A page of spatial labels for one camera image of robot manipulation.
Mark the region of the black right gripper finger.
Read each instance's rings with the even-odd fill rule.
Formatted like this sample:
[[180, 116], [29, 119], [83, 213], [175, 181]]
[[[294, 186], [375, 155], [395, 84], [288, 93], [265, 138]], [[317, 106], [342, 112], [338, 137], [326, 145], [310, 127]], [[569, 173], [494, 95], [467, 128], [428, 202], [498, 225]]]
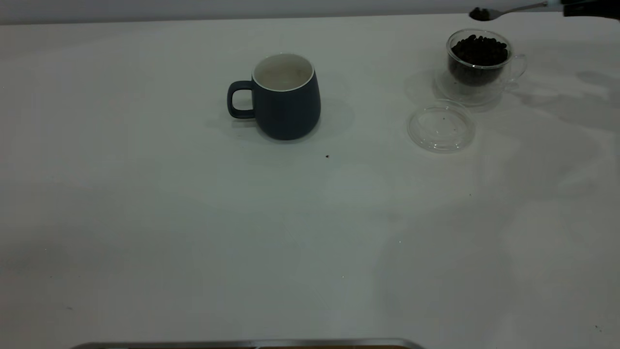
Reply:
[[565, 17], [598, 17], [620, 19], [619, 0], [563, 0]]

